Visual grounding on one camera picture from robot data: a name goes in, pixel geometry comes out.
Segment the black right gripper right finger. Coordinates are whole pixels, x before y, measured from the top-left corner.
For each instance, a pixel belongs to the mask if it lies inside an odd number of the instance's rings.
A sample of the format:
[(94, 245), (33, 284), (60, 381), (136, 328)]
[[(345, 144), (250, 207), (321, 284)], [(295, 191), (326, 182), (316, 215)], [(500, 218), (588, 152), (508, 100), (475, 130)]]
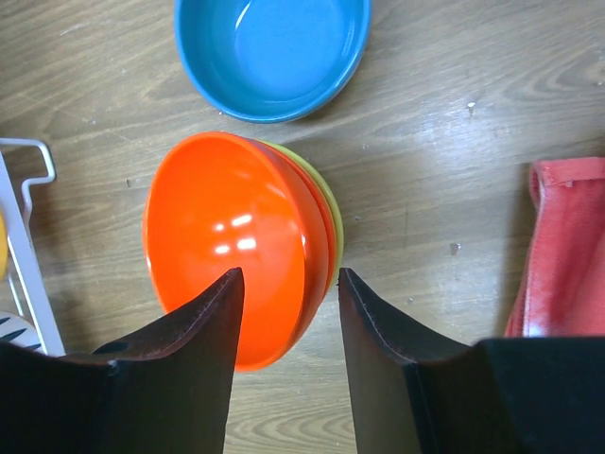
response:
[(604, 340), (452, 340), (338, 277), (361, 453), (600, 453)]

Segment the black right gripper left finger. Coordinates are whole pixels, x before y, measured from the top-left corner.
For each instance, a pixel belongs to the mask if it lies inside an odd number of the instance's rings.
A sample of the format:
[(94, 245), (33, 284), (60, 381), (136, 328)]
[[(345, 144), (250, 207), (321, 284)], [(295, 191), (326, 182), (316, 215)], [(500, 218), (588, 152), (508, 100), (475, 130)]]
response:
[(5, 453), (219, 453), (243, 313), (225, 272), (191, 302), (90, 354), (1, 345)]

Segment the red orange bowl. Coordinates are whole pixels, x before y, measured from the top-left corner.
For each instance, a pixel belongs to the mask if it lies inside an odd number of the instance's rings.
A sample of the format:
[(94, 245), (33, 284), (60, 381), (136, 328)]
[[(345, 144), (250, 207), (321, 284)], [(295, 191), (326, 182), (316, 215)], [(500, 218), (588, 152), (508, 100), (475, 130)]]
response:
[(294, 173), (296, 173), (299, 179), (304, 183), (307, 188), (307, 192), (314, 201), (314, 208), (320, 215), (320, 221), (315, 226), (316, 234), (306, 236), (305, 248), (312, 246), (314, 253), (312, 258), (318, 261), (320, 256), (325, 257), (325, 266), (320, 271), (318, 265), (313, 264), (311, 271), (305, 272), (305, 294), (302, 299), (302, 311), (301, 315), (295, 326), (294, 334), (290, 338), (289, 347), (293, 346), (303, 335), (306, 329), (311, 324), (313, 317), (315, 316), (320, 303), (326, 296), (325, 290), (328, 281), (330, 280), (330, 272), (332, 261), (334, 260), (334, 249), (333, 249), (333, 230), (332, 230), (332, 218), (330, 216), (330, 210), (323, 204), (323, 197), (320, 191), (315, 187), (314, 182), (301, 171), (296, 165), (287, 159), (282, 153), (270, 148), (261, 141), (256, 140), (255, 143), (263, 150), (271, 153), (281, 163), (288, 165)]
[(256, 140), (207, 131), (171, 149), (151, 183), (143, 219), (147, 267), (174, 311), (225, 271), (244, 276), (235, 367), (251, 372), (283, 357), (301, 315), (306, 236), (320, 215), (304, 183)]

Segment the lime green bowl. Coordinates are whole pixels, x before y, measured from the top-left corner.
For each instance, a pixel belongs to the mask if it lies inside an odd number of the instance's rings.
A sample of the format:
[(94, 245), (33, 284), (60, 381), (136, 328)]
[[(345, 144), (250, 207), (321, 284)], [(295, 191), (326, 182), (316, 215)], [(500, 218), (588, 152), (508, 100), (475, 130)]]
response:
[(268, 141), (261, 140), (261, 143), (264, 145), (275, 149), (276, 151), (282, 153), (287, 157), (289, 161), (291, 161), (294, 165), (296, 165), (301, 171), (304, 171), (305, 174), (314, 182), (315, 187), (318, 191), (321, 192), (323, 197), (323, 204), (327, 206), (330, 210), (330, 216), (332, 218), (332, 230), (333, 230), (333, 249), (334, 249), (334, 260), (331, 265), (330, 272), (330, 280), (326, 285), (325, 293), (328, 292), (330, 287), (337, 280), (337, 272), (341, 265), (343, 252), (344, 252), (344, 223), (342, 220), (342, 215), (340, 213), (340, 209), (337, 204), (337, 200), (335, 195), (330, 188), (329, 184), (325, 181), (325, 179), (320, 175), (320, 173), (302, 156), (295, 153), (289, 148), (286, 148), (282, 145), (274, 144)]

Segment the blue bowl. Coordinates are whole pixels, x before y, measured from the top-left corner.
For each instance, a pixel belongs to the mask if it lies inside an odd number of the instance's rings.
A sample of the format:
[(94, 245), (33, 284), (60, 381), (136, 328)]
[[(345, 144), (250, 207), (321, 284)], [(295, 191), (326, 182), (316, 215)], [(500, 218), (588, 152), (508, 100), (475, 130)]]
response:
[(370, 1), (177, 1), (183, 70), (215, 108), (282, 123), (324, 107), (351, 80), (370, 36)]

